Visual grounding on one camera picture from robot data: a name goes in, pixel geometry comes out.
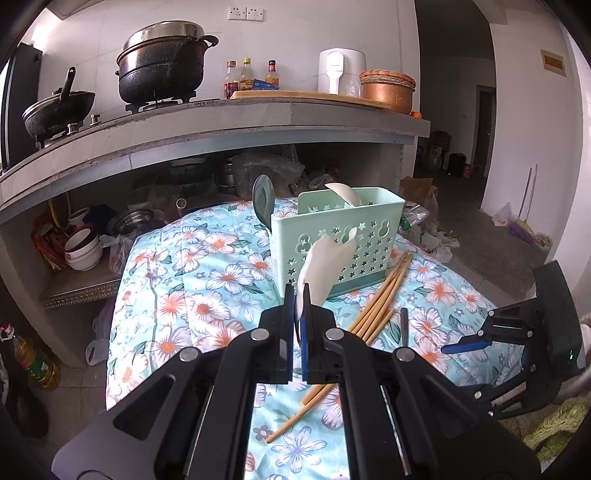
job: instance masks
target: mint green plastic basket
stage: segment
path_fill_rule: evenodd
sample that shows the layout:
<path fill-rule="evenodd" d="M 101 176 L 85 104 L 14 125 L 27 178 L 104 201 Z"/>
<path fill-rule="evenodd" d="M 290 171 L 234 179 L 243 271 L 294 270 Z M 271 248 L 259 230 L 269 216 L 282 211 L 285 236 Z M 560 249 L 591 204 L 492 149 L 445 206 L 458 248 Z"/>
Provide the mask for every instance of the mint green plastic basket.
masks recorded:
<path fill-rule="evenodd" d="M 331 190 L 301 193 L 298 214 L 271 218 L 271 258 L 274 281 L 283 296 L 285 284 L 295 284 L 312 244 L 322 235 L 346 242 L 358 228 L 357 250 L 343 269 L 329 298 L 374 285 L 385 278 L 404 199 L 380 187 L 354 188 L 362 206 L 353 207 Z"/>

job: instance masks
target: chopsticks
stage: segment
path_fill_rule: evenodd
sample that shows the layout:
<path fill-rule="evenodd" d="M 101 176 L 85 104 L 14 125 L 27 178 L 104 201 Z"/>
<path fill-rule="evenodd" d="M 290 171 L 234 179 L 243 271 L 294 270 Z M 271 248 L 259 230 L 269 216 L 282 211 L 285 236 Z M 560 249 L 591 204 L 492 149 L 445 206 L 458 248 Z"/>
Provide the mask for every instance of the chopsticks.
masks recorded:
<path fill-rule="evenodd" d="M 389 305 L 404 280 L 406 270 L 412 259 L 413 256 L 409 253 L 405 253 L 400 258 L 371 301 L 348 328 L 349 332 L 361 337 L 367 345 L 371 345 L 374 342 L 394 314 L 394 309 L 389 308 Z M 277 429 L 276 432 L 269 435 L 265 441 L 272 443 L 276 438 L 285 433 L 293 424 L 308 413 L 312 407 L 317 405 L 334 387 L 335 384 L 313 386 L 301 400 L 303 407 Z"/>

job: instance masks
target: white air fryer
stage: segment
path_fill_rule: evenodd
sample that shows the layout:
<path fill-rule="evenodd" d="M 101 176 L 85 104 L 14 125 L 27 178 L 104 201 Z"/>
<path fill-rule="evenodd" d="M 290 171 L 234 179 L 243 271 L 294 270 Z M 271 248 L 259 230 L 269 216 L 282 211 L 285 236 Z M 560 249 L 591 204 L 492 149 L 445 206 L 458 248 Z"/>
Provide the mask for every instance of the white air fryer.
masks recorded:
<path fill-rule="evenodd" d="M 318 91 L 361 96 L 359 74 L 367 70 L 365 53 L 348 48 L 329 48 L 320 52 Z"/>

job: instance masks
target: copper pot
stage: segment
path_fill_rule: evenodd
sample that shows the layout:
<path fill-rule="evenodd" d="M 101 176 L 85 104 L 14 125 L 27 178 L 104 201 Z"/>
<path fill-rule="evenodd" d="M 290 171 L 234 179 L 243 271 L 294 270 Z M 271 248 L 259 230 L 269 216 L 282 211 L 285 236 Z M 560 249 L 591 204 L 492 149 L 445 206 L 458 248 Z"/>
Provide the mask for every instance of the copper pot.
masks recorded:
<path fill-rule="evenodd" d="M 389 70 L 367 70 L 359 75 L 361 97 L 388 103 L 392 110 L 408 115 L 413 109 L 415 81 L 408 75 Z"/>

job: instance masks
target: white bowl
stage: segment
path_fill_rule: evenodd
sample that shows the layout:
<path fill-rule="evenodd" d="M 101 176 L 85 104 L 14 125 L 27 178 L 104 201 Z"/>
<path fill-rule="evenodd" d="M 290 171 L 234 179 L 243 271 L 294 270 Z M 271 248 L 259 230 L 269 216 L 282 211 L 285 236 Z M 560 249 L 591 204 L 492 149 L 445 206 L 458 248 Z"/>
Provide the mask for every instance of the white bowl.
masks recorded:
<path fill-rule="evenodd" d="M 100 258 L 103 256 L 103 249 L 96 248 L 92 251 L 89 255 L 83 257 L 81 260 L 76 259 L 76 261 L 68 261 L 68 265 L 71 266 L 74 270 L 78 270 L 81 272 L 85 272 L 86 270 L 90 270 L 91 268 L 98 265 L 100 262 Z"/>
<path fill-rule="evenodd" d="M 90 212 L 89 207 L 84 207 L 75 211 L 68 217 L 68 225 L 73 225 L 76 228 L 84 225 L 84 217 L 88 215 L 88 212 Z"/>
<path fill-rule="evenodd" d="M 80 258 L 87 253 L 89 253 L 93 248 L 95 248 L 99 244 L 99 237 L 94 237 L 90 243 L 79 248 L 78 250 L 73 250 L 72 252 L 68 252 L 67 250 L 71 247 L 75 247 L 77 244 L 82 242 L 88 235 L 91 234 L 89 228 L 84 228 L 80 230 L 78 233 L 75 233 L 70 237 L 70 239 L 64 245 L 64 249 L 66 250 L 66 260 L 74 260 L 76 258 Z"/>

